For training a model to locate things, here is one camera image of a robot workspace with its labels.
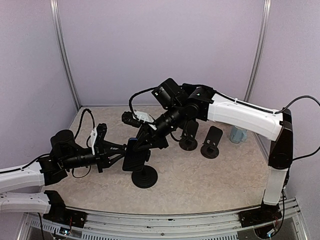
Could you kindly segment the black pole phone stand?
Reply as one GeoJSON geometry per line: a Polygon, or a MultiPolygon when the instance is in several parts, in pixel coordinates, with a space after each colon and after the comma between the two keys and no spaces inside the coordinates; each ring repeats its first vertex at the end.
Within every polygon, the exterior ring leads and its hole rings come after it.
{"type": "Polygon", "coordinates": [[[131,180],[133,184],[141,189],[148,189],[158,181],[158,173],[155,168],[145,163],[149,161],[151,151],[146,150],[138,162],[138,166],[132,171],[131,180]]]}

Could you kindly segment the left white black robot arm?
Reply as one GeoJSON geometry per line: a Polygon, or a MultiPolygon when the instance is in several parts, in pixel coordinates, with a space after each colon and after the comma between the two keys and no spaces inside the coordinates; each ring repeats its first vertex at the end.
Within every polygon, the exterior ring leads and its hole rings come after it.
{"type": "Polygon", "coordinates": [[[0,211],[2,213],[51,214],[63,223],[70,211],[57,191],[17,193],[27,187],[54,185],[68,176],[71,169],[96,165],[98,172],[111,167],[126,153],[126,145],[106,141],[106,132],[93,132],[92,147],[81,147],[71,130],[59,131],[50,139],[50,153],[37,157],[26,165],[0,171],[0,211]]]}

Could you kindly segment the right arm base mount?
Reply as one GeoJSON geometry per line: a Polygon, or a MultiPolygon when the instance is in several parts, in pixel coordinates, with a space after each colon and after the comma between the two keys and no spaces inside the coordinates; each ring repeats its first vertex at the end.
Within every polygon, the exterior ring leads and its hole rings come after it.
{"type": "Polygon", "coordinates": [[[282,218],[280,210],[262,210],[261,208],[255,208],[251,210],[245,210],[238,213],[240,224],[242,228],[260,225],[268,222],[275,221],[282,218]]]}

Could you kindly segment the blue phone black screen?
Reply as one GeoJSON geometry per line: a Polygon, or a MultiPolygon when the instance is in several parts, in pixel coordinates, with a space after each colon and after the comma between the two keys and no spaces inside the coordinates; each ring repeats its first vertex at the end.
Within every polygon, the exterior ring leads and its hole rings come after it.
{"type": "Polygon", "coordinates": [[[127,142],[126,153],[123,159],[122,170],[125,172],[140,172],[148,156],[148,150],[134,151],[136,138],[130,138],[127,142]]]}

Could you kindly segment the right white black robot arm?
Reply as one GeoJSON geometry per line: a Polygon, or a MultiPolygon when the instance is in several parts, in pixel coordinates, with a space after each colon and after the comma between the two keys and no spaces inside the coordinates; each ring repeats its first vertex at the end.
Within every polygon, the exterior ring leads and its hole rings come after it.
{"type": "Polygon", "coordinates": [[[268,157],[269,176],[256,218],[266,222],[276,212],[287,172],[293,163],[293,127],[289,109],[276,110],[228,97],[212,87],[184,83],[172,78],[150,88],[166,110],[151,121],[146,113],[134,113],[142,123],[133,147],[135,151],[168,146],[167,135],[189,120],[220,122],[249,130],[271,141],[268,157]]]}

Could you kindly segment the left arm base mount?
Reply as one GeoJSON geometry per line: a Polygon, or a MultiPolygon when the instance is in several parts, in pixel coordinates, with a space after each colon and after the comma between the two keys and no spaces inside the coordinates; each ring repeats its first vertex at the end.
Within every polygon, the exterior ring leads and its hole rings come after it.
{"type": "Polygon", "coordinates": [[[43,215],[43,218],[54,223],[68,225],[69,227],[83,228],[87,213],[62,206],[52,206],[49,212],[43,215]]]}

